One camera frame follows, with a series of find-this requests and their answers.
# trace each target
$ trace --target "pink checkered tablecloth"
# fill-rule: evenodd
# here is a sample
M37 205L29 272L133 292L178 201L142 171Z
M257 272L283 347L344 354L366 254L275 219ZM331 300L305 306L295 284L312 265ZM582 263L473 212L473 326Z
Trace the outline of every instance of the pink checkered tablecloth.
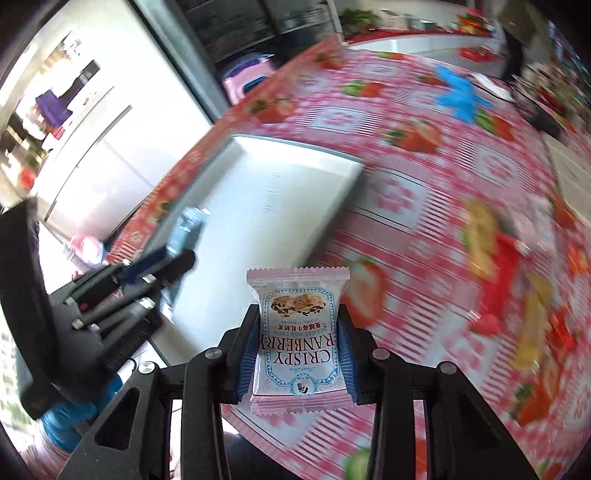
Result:
M280 70L283 80L297 76L287 93L287 87L275 84L247 97L246 103L284 92L279 98L289 99L295 110L281 122L263 124L248 115L248 109L235 109L222 120L231 124L226 133L316 144L365 162L363 188L326 239L319 259L322 265L348 265L352 281L374 279L376 290L370 300L354 294L346 298L353 319L368 328L381 346L410 362L457 363L533 467L542 475L546 471L548 479L563 473L591 433L591 281L588 275L569 274L566 248L573 234L556 225L558 258L533 258L523 267L552 282L555 300L570 306L579 332L576 350L558 372L559 389L544 418L520 426L509 415L514 394L524 382L523 372L512 366L522 322L522 284L513 285L501 336L484 338L467 329L480 286L469 272L461 240L463 201L478 197L497 204L507 192L520 191L546 195L555 178L540 135L511 104L481 90L478 94L492 104L486 111L493 118L495 134L456 119L436 102L448 88L429 80L438 64L434 60L343 52L334 44L332 49L346 59L342 68L298 73L292 65ZM343 92L354 80L369 83L368 89L356 90L360 96ZM416 137L412 125L426 131ZM392 131L403 137L398 146L388 141ZM157 224L161 203L156 198L170 201L178 196L163 192L167 186L181 191L186 187L207 156L204 152L215 143L212 138L206 137L201 147L189 152L188 160L181 161L185 169L176 167L163 181L111 258L129 257L141 249ZM579 150L589 158L583 147ZM577 235L588 252L586 231L580 229ZM223 415L253 444L307 480L343 477L348 457L370 444L374 410L357 407L256 417L246 399L237 407L225 406ZM415 415L419 445L425 435L420 403Z

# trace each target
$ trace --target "printed cookie image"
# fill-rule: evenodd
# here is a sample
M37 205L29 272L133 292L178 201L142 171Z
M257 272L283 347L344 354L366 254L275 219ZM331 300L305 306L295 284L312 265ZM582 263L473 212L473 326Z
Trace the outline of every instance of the printed cookie image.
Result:
M326 303L322 301L320 296L312 295L311 293L304 293L297 297L283 295L277 297L271 303L271 308L284 317L288 317L293 313L301 313L304 316L308 316L310 313L318 313L325 306Z

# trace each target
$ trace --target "white container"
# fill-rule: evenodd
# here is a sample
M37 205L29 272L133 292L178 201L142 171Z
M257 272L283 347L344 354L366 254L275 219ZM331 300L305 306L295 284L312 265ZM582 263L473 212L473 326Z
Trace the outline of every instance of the white container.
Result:
M390 30L410 30L409 15L398 15L386 8L379 10L379 24L381 28L388 28Z

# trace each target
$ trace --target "white tray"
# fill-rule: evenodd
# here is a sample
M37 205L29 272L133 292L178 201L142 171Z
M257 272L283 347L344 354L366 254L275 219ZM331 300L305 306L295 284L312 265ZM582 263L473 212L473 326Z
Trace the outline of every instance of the white tray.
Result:
M150 239L164 245L186 206L211 215L183 278L172 321L152 344L170 364L216 346L254 302L249 268L304 265L363 170L360 160L312 145L235 136L213 157Z

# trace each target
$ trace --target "blue plastic toy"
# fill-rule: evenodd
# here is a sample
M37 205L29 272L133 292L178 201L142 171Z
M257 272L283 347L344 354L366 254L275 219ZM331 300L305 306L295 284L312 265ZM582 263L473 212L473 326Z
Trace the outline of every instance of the blue plastic toy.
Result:
M474 85L465 78L453 73L447 67L437 66L435 75L447 82L452 88L450 93L437 98L437 103L453 108L454 116L468 124L474 123L476 116L476 104L491 106L491 103L483 100L474 93Z

